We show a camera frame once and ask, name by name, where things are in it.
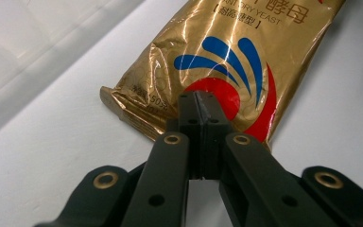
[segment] gold foil package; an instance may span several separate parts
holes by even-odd
[[[190,0],[102,101],[151,139],[184,91],[212,92],[237,131],[267,142],[344,0]]]

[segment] logo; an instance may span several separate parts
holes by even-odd
[[[236,75],[229,72],[227,67],[224,65],[198,55],[184,54],[178,56],[174,60],[175,68],[178,70],[207,68],[223,74],[226,78],[230,79],[231,83],[233,83],[236,87],[244,87],[247,89],[250,96],[254,96],[256,109],[260,103],[264,77],[262,73],[262,63],[252,41],[248,38],[242,38],[238,41],[238,51],[240,51],[245,57],[242,60],[237,57],[236,52],[232,50],[230,46],[226,45],[217,37],[206,37],[201,45],[205,51],[214,55],[215,58],[221,58],[227,62],[233,68]],[[252,92],[249,77],[246,74],[242,62],[249,63],[251,66],[256,88],[255,93]],[[258,115],[255,122],[249,128],[245,129],[245,133],[255,136],[260,141],[264,141],[266,139],[276,110],[275,83],[268,64],[267,70],[267,100],[262,112]],[[208,77],[199,79],[186,88],[186,91],[196,90],[214,93],[222,106],[223,112],[229,120],[233,120],[237,116],[240,110],[240,96],[234,87],[226,80]]]

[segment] white table surface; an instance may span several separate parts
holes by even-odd
[[[146,160],[152,142],[106,108],[99,89],[117,83],[184,2],[146,0],[57,77],[28,78],[36,62],[0,90],[7,100],[31,81],[0,102],[0,226],[52,220],[89,171]],[[363,1],[340,11],[271,146],[296,175],[329,166],[363,187]],[[216,182],[190,183],[187,226],[232,226]]]

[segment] red swoosh logo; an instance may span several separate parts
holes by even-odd
[[[270,131],[270,128],[273,124],[273,118],[276,113],[276,86],[275,80],[273,79],[272,72],[270,71],[269,65],[268,68],[268,97],[265,102],[264,109],[259,114],[256,121],[244,131],[244,133],[250,134],[254,136],[259,141],[263,142],[267,139],[267,135]]]

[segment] metal grommet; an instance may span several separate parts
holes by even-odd
[[[168,135],[164,138],[164,142],[170,145],[176,145],[179,144],[182,139],[175,134]]]
[[[94,178],[94,187],[98,189],[107,189],[117,183],[119,176],[110,171],[103,172]]]
[[[343,187],[343,181],[329,172],[317,172],[315,174],[315,180],[329,188],[340,189]]]
[[[236,135],[233,137],[233,140],[236,144],[239,145],[248,145],[250,143],[250,138],[245,135]]]

